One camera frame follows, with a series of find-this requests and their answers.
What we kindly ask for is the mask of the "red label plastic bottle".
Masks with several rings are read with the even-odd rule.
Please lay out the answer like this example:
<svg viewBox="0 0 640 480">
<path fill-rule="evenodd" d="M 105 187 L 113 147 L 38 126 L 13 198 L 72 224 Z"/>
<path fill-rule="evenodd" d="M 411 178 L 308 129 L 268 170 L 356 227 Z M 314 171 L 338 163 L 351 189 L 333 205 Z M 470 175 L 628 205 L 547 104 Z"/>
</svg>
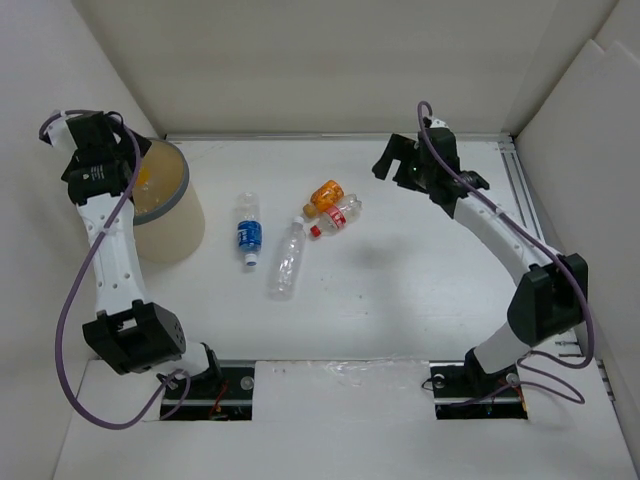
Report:
<svg viewBox="0 0 640 480">
<path fill-rule="evenodd" d="M 328 207 L 318 222 L 310 228 L 314 239 L 333 236 L 358 220 L 362 212 L 362 202 L 356 194 L 349 194 Z"/>
</svg>

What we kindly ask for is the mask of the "yellow cap orange label bottle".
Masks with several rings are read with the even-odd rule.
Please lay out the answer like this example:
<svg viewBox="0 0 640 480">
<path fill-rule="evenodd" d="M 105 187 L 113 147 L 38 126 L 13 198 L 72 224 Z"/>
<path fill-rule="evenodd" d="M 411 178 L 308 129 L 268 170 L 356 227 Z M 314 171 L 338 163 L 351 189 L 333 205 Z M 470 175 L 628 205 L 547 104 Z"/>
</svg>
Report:
<svg viewBox="0 0 640 480">
<path fill-rule="evenodd" d="M 139 170 L 139 173 L 133 188 L 133 198 L 136 203 L 144 202 L 148 198 L 149 180 L 150 180 L 150 172 L 145 166 L 142 166 Z"/>
</svg>

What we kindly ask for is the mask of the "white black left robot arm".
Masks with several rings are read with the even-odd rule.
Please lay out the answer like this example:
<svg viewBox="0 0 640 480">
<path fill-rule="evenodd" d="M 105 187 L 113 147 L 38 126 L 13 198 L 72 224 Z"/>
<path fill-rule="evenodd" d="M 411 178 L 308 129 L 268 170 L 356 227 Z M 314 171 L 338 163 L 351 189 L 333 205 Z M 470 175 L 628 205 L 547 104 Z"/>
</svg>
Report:
<svg viewBox="0 0 640 480">
<path fill-rule="evenodd" d="M 117 374 L 179 371 L 201 396 L 222 387 L 213 350 L 191 342 L 177 316 L 148 293 L 140 258 L 174 263 L 204 236 L 204 214 L 182 152 L 127 128 L 115 112 L 63 113 L 46 129 L 69 154 L 62 180 L 83 221 L 94 270 L 95 317 L 85 342 Z"/>
</svg>

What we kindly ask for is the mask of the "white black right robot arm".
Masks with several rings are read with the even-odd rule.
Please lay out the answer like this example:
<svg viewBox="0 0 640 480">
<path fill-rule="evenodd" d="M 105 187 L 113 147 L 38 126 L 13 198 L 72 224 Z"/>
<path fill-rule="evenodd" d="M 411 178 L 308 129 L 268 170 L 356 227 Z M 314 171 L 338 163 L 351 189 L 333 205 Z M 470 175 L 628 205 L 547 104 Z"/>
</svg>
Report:
<svg viewBox="0 0 640 480">
<path fill-rule="evenodd" d="M 453 220 L 471 231 L 500 261 L 516 285 L 505 323 L 470 349 L 460 367 L 460 400 L 467 406 L 523 386 L 510 380 L 530 356 L 546 357 L 538 345 L 584 325 L 588 340 L 580 368 L 594 356 L 595 332 L 587 300 L 588 265 L 578 254 L 563 255 L 536 239 L 488 197 L 489 182 L 460 167 L 455 135 L 445 127 L 427 128 L 416 139 L 392 134 L 372 172 L 393 178 L 405 189 L 423 193 Z"/>
</svg>

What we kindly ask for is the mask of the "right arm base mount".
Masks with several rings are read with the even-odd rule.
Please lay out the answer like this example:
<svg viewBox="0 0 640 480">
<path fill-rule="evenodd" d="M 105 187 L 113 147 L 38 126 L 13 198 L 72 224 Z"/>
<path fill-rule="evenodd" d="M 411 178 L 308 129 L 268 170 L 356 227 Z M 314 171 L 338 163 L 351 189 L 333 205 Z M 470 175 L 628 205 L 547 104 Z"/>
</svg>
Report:
<svg viewBox="0 0 640 480">
<path fill-rule="evenodd" d="M 421 387 L 433 394 L 437 420 L 526 420 L 528 413 L 515 365 L 472 377 L 463 361 L 433 361 Z"/>
</svg>

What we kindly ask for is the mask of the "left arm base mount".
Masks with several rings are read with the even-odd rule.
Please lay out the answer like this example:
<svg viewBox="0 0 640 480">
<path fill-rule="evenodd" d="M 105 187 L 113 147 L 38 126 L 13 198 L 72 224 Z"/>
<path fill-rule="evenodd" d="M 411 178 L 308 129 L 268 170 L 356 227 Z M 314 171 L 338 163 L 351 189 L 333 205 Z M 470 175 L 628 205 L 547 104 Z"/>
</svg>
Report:
<svg viewBox="0 0 640 480">
<path fill-rule="evenodd" d="M 255 385 L 253 361 L 223 360 L 221 377 L 199 374 L 192 378 L 191 388 L 179 408 L 186 380 L 173 380 L 163 394 L 159 415 L 167 421 L 250 421 Z"/>
</svg>

